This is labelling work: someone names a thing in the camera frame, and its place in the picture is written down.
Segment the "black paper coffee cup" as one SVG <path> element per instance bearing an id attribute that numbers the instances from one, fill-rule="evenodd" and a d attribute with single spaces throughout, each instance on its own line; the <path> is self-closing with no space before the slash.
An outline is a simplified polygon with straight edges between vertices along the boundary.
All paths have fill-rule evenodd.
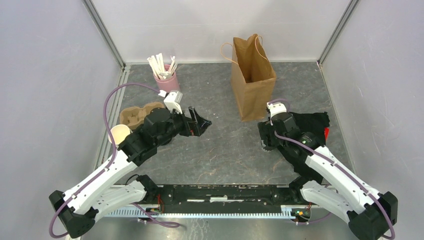
<path id="1" fill-rule="evenodd" d="M 270 151 L 273 151 L 274 149 L 275 149 L 275 147 L 274 146 L 269 146 L 269 145 L 266 145 L 265 143 L 261 143 L 261 146 L 262 146 L 262 149 L 264 150 L 264 151 L 267 151 L 267 152 L 270 152 Z"/>

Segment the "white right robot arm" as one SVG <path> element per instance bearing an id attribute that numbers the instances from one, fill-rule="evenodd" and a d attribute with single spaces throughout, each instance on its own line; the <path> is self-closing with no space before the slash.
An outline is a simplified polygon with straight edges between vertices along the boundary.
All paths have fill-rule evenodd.
<path id="1" fill-rule="evenodd" d="M 257 127 L 263 148 L 278 150 L 298 173 L 289 189 L 295 204 L 317 204 L 343 220 L 360 240 L 392 240 L 398 199 L 381 193 L 349 170 L 326 145 L 326 112 L 271 113 Z"/>

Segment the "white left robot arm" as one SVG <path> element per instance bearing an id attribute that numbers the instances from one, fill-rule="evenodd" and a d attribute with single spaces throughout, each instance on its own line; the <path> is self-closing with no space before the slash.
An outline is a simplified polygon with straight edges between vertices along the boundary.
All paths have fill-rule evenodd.
<path id="1" fill-rule="evenodd" d="M 67 235 L 78 238 L 87 233 L 105 215 L 132 203 L 153 203 L 157 190 L 135 180 L 129 186 L 106 193 L 112 185 L 156 155 L 158 147 L 167 145 L 177 135 L 201 136 L 211 121 L 189 107 L 190 116 L 177 110 L 154 108 L 143 124 L 118 144 L 113 154 L 94 172 L 67 191 L 55 190 L 49 196 Z"/>

